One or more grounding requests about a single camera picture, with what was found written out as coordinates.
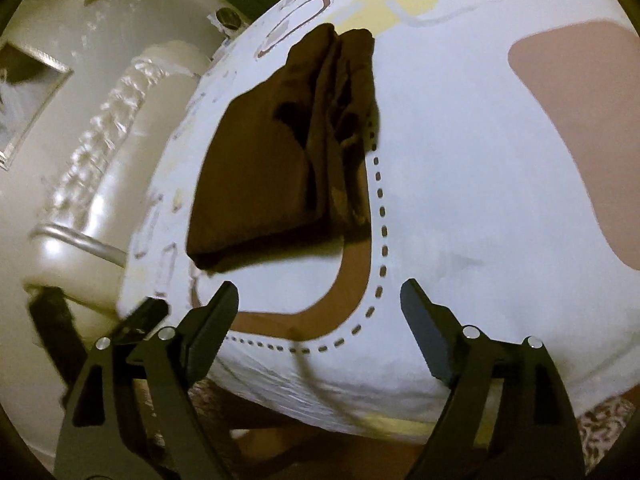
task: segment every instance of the tan shape pattern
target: tan shape pattern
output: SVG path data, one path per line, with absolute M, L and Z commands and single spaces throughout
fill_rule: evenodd
M 519 40 L 509 64 L 564 140 L 607 243 L 640 270 L 640 39 L 578 23 Z
M 271 41 L 275 43 L 284 35 L 288 27 L 289 27 L 289 20 L 284 20 L 283 22 L 280 23 L 280 25 L 278 25 L 269 33 L 269 35 L 267 36 L 267 41 Z
M 154 230 L 158 218 L 160 217 L 160 208 L 162 207 L 162 200 L 164 199 L 162 194 L 156 195 L 150 199 L 150 203 L 146 209 L 142 226 L 135 233 L 136 240 L 133 247 L 133 257 L 137 260 L 143 258 L 149 250 L 151 239 L 154 236 Z
M 264 39 L 264 43 L 260 46 L 255 56 L 258 59 L 260 59 L 262 56 L 265 56 L 266 54 L 268 54 L 273 49 L 273 47 L 275 47 L 285 38 L 289 37 L 291 34 L 296 32 L 300 27 L 303 27 L 303 25 L 306 25 L 307 23 L 316 19 L 316 17 L 318 17 L 323 12 L 325 12 L 325 10 L 327 10 L 330 5 L 331 5 L 331 0 L 307 0 L 306 2 L 303 2 L 302 4 L 297 6 L 289 14 L 287 14 L 284 18 L 282 18 L 276 24 L 276 26 L 269 31 L 269 33 L 267 34 L 267 37 Z M 306 13 L 302 10 L 305 8 L 305 6 L 309 6 L 305 10 L 309 8 L 312 9 L 313 8 L 312 6 L 318 6 L 318 10 L 316 10 L 316 12 L 314 12 L 311 16 L 307 16 Z M 292 23 L 292 25 L 290 27 L 287 27 L 286 33 L 281 32 L 280 37 L 274 40 L 273 39 L 274 36 L 272 36 L 272 34 L 285 21 L 288 23 Z
M 193 262 L 189 263 L 189 303 L 191 308 L 200 308 L 200 298 L 198 296 L 198 278 L 202 275 L 202 271 L 195 266 Z
M 158 298 L 166 298 L 170 289 L 171 280 L 174 277 L 175 259 L 178 256 L 178 247 L 175 243 L 167 245 L 160 255 L 160 265 L 156 275 L 155 294 Z

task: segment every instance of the clamp jaw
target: clamp jaw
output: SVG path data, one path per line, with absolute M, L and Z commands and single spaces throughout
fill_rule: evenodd
M 574 412 L 542 341 L 494 341 L 475 326 L 463 327 L 415 280 L 402 286 L 400 303 L 431 375 L 451 390 L 407 480 L 585 478 Z M 492 379 L 504 380 L 498 417 L 485 462 L 470 468 Z M 598 469 L 587 478 L 615 478 Z
M 227 480 L 200 427 L 187 390 L 203 379 L 238 312 L 238 290 L 225 282 L 207 306 L 177 328 L 145 337 L 168 314 L 148 298 L 108 337 L 98 339 L 76 381 L 60 432 L 57 480 Z M 146 379 L 176 472 L 154 463 L 134 396 Z

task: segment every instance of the brown curved stripe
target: brown curved stripe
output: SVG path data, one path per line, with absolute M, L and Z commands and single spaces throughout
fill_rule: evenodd
M 607 243 L 640 270 L 640 38 L 579 23 L 519 40 L 509 64 L 564 140 Z
M 280 24 L 282 22 L 284 22 L 285 20 L 289 19 L 289 16 L 291 16 L 294 12 L 296 12 L 300 7 L 305 6 L 306 4 L 308 4 L 309 2 L 312 2 L 313 0 L 307 0 L 306 2 L 300 4 L 299 6 L 297 6 L 295 9 L 293 9 L 289 14 L 287 14 L 284 18 L 282 18 L 276 25 L 275 27 L 273 27 L 269 33 L 267 34 L 267 38 L 269 37 L 269 35 L 276 30 Z M 292 28 L 287 34 L 285 34 L 284 36 L 282 36 L 278 41 L 276 41 L 275 43 L 273 43 L 267 50 L 259 50 L 257 53 L 257 57 L 258 59 L 260 59 L 262 56 L 264 56 L 265 54 L 268 54 L 271 49 L 273 47 L 275 47 L 277 44 L 279 44 L 281 41 L 283 41 L 285 38 L 288 38 L 291 34 L 293 34 L 294 32 L 296 32 L 300 27 L 302 27 L 303 25 L 306 25 L 308 22 L 310 22 L 311 20 L 315 19 L 316 17 L 318 17 L 320 14 L 322 14 L 323 12 L 325 12 L 325 10 L 327 10 L 327 8 L 331 5 L 331 0 L 322 0 L 322 9 L 318 10 L 318 12 L 316 12 L 311 18 L 309 18 L 308 20 L 305 20 L 304 22 L 296 25 L 294 28 Z
M 369 209 L 369 191 L 364 163 L 358 168 L 358 183 Z M 371 272 L 371 226 L 344 237 L 342 261 L 329 291 L 308 309 L 296 314 L 239 312 L 231 330 L 290 341 L 308 341 L 337 329 L 359 306 Z

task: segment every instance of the folded brown fabric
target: folded brown fabric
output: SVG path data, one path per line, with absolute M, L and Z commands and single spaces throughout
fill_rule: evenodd
M 373 43 L 368 30 L 338 36 L 319 25 L 281 69 L 230 103 L 191 211 L 187 254 L 198 267 L 367 221 L 355 168 L 374 101 Z

